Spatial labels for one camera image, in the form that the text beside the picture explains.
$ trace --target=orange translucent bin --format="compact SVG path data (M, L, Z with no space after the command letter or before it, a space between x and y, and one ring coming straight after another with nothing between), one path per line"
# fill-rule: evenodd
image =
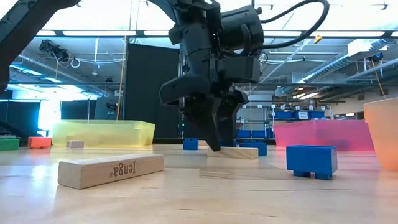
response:
M371 132L380 165L398 170L398 98L364 105L365 120Z
M337 151L374 151L365 121L318 120L274 126L277 146L335 146Z

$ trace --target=wooden table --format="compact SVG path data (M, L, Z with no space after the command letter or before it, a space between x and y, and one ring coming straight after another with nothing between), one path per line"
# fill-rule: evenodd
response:
M58 186L58 162L165 155L163 172L84 190ZM398 173L374 153L339 153L334 179L293 177L285 151L255 160L206 157L206 147L0 152L0 223L396 223Z

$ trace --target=green block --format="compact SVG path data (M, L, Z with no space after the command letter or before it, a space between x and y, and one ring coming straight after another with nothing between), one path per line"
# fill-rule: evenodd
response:
M12 151L19 149L19 139L0 139L0 151Z

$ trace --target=jenga logo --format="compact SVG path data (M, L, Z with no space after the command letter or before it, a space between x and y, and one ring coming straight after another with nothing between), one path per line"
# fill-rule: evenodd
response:
M109 173L109 178L122 176L126 174L135 174L136 173L136 162L134 161L132 164L124 165L122 162L119 163L117 167L113 167L113 172Z

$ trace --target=orange block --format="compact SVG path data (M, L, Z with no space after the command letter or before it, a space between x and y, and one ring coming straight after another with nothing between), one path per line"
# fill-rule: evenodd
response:
M398 98L364 105L377 159L383 168L398 171Z
M43 149L51 147L50 137L29 137L27 140L29 149Z

